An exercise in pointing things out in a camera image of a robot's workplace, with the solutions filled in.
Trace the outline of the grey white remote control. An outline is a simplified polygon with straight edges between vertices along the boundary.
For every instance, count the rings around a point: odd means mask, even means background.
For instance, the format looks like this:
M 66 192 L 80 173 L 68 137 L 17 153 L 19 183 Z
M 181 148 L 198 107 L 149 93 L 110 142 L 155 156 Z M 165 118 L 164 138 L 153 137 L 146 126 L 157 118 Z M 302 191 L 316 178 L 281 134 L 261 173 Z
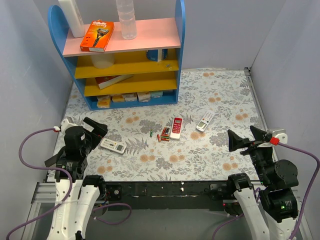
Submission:
M 104 149 L 121 155 L 125 152 L 127 148 L 127 146 L 123 142 L 116 142 L 108 138 L 103 138 L 100 142 L 100 146 Z

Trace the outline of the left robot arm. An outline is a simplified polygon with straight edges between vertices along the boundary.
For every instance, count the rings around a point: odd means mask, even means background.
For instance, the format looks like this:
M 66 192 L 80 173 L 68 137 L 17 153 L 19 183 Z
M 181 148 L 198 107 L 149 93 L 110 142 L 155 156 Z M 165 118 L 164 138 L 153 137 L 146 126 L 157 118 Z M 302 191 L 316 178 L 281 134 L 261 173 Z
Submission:
M 87 157 L 107 134 L 108 127 L 85 117 L 81 125 L 66 117 L 61 122 L 64 146 L 55 161 L 55 210 L 49 240 L 83 240 L 96 200 L 106 196 L 101 175 L 85 176 Z

